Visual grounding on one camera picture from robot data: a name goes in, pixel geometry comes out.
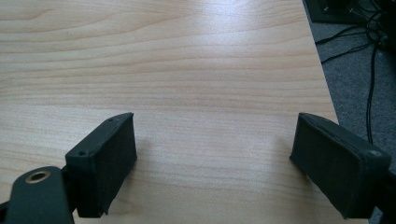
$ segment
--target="black device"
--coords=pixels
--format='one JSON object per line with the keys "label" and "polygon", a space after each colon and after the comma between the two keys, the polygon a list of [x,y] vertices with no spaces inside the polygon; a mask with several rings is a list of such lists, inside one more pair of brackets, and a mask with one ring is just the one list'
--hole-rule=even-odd
{"label": "black device", "polygon": [[364,24],[359,0],[305,0],[312,22]]}
{"label": "black device", "polygon": [[137,159],[132,113],[105,120],[66,155],[66,166],[35,169],[13,184],[0,204],[0,223],[74,223],[100,217],[120,190]]}
{"label": "black device", "polygon": [[328,119],[300,113],[290,159],[344,218],[369,218],[377,206],[382,223],[396,223],[396,177],[387,152]]}

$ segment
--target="black wire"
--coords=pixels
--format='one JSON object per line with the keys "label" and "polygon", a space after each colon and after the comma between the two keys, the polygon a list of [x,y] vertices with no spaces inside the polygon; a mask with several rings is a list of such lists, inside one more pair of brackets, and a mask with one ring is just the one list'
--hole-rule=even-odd
{"label": "black wire", "polygon": [[363,45],[357,46],[357,47],[355,47],[355,48],[349,49],[349,50],[347,50],[347,51],[345,51],[345,52],[342,52],[342,53],[340,53],[340,54],[337,54],[337,55],[334,55],[334,56],[332,56],[332,57],[330,57],[330,58],[327,58],[326,60],[322,61],[321,63],[324,64],[324,63],[327,63],[327,62],[329,62],[329,61],[331,61],[331,60],[334,60],[334,59],[336,59],[336,58],[339,58],[339,57],[341,57],[341,56],[344,56],[344,55],[346,55],[346,54],[350,54],[350,53],[355,53],[355,52],[361,51],[361,50],[363,50],[363,49],[366,49],[367,47],[369,47],[369,46],[372,45],[372,44],[373,44],[372,42],[365,43],[365,44],[363,44]]}
{"label": "black wire", "polygon": [[376,5],[376,3],[374,2],[374,0],[370,0],[370,3],[373,5],[373,7],[375,8],[375,10],[379,10],[379,7]]}
{"label": "black wire", "polygon": [[346,3],[346,0],[343,0],[345,8],[349,11],[349,13],[353,13],[357,16],[363,17],[364,19],[368,20],[369,17],[367,17],[364,14],[360,14],[358,11],[356,11],[353,7],[350,7],[349,4]]}
{"label": "black wire", "polygon": [[337,34],[335,34],[335,35],[333,35],[331,37],[327,37],[327,38],[318,40],[317,42],[315,42],[315,44],[316,45],[326,44],[326,43],[328,43],[328,42],[330,42],[330,41],[332,41],[332,40],[334,40],[334,39],[336,39],[338,37],[346,36],[346,35],[343,35],[343,33],[346,33],[346,32],[351,31],[351,30],[359,29],[359,28],[362,28],[362,27],[364,27],[364,26],[362,26],[362,25],[354,25],[354,26],[347,27],[346,29],[338,32]]}
{"label": "black wire", "polygon": [[[374,30],[374,29],[370,28],[370,23],[371,23],[371,21],[372,21],[378,14],[380,14],[380,13],[382,13],[382,12],[381,12],[381,11],[377,11],[372,17],[370,17],[370,19],[367,21],[367,24],[366,24],[366,35],[367,35],[367,38],[368,38],[370,41],[372,41],[372,42],[378,42],[379,39],[380,39],[380,34],[378,33],[377,30]],[[374,38],[370,35],[370,32],[375,32],[375,34],[377,35],[377,39],[374,39]]]}
{"label": "black wire", "polygon": [[366,11],[366,12],[370,12],[370,13],[375,13],[375,12],[378,11],[378,10],[370,10],[370,9],[367,9],[367,8],[363,7],[363,6],[361,5],[361,3],[358,3],[358,7],[359,7],[361,10]]}
{"label": "black wire", "polygon": [[367,108],[366,108],[366,130],[367,130],[367,139],[369,143],[373,143],[373,136],[371,131],[371,107],[373,101],[373,93],[375,86],[375,54],[376,54],[377,46],[374,45],[372,59],[371,59],[371,80],[370,80],[370,90],[369,96],[367,97]]}
{"label": "black wire", "polygon": [[366,34],[366,32],[362,31],[362,32],[357,32],[357,33],[352,33],[352,34],[339,35],[338,37],[349,36],[349,35],[362,35],[362,34]]}

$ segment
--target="small hole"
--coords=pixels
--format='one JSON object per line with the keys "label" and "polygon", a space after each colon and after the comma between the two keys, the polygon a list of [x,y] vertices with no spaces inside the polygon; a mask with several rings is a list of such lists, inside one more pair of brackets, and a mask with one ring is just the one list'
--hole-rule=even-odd
{"label": "small hole", "polygon": [[39,179],[43,178],[44,176],[46,176],[46,174],[38,173],[38,174],[32,175],[31,179],[32,180],[39,180]]}
{"label": "small hole", "polygon": [[48,171],[38,171],[34,174],[29,175],[26,179],[25,182],[28,184],[35,184],[38,182],[41,182],[45,179],[47,179],[47,177],[50,176],[50,172]]}

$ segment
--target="wood grain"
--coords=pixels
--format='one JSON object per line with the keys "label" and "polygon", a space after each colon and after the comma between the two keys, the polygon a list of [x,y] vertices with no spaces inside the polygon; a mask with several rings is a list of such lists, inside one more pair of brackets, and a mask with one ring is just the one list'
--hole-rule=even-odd
{"label": "wood grain", "polygon": [[365,222],[289,161],[298,112],[336,120],[300,1],[2,1],[0,201],[127,111],[138,162],[77,223]]}

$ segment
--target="gray carpet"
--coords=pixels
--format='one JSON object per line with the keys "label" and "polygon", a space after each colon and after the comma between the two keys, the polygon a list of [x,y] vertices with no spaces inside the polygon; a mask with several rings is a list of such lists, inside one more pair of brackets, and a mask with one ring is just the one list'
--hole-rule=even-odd
{"label": "gray carpet", "polygon": [[[315,41],[332,36],[350,26],[312,23],[310,19],[309,22]],[[317,46],[318,54],[323,61],[367,41],[366,35],[338,38],[326,45]],[[323,64],[339,124],[364,139],[367,139],[365,116],[372,52],[373,46],[370,46]],[[391,170],[396,172],[396,53],[381,49],[377,51],[375,59],[372,132],[374,145],[392,156]],[[379,223],[380,216],[380,212],[375,210],[369,220],[370,224]]]}

